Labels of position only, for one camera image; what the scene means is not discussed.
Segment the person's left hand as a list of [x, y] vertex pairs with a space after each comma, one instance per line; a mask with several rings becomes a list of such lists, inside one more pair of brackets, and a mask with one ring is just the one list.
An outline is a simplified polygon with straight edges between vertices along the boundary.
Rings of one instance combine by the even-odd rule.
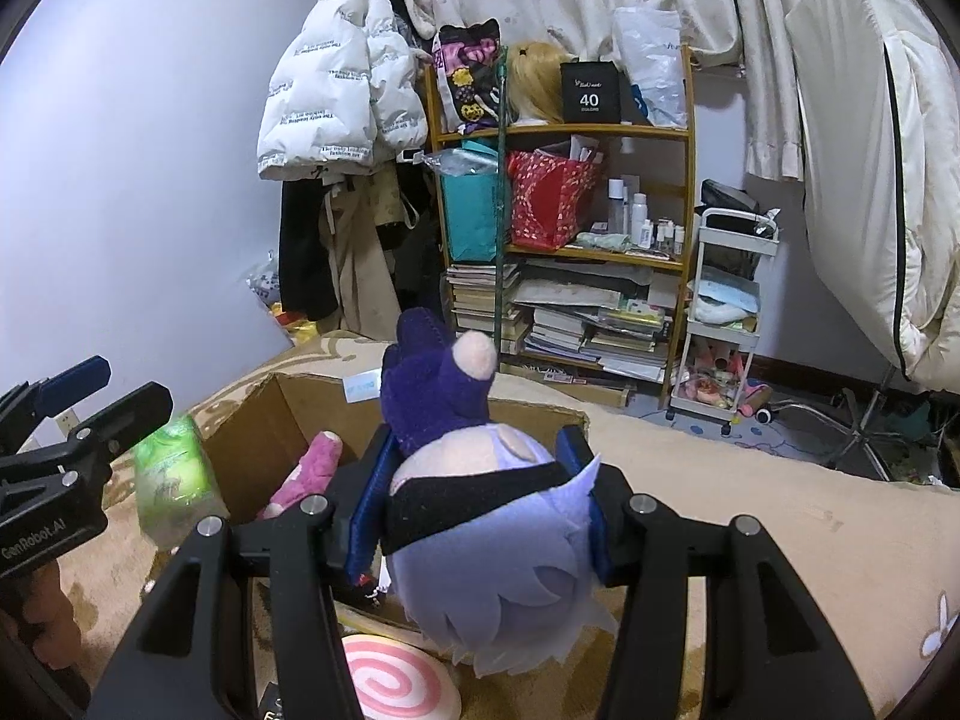
[[55, 671], [75, 667], [82, 655], [82, 631], [62, 590], [59, 562], [50, 561], [32, 574], [15, 578], [11, 586], [23, 621], [39, 628], [31, 645], [37, 660]]

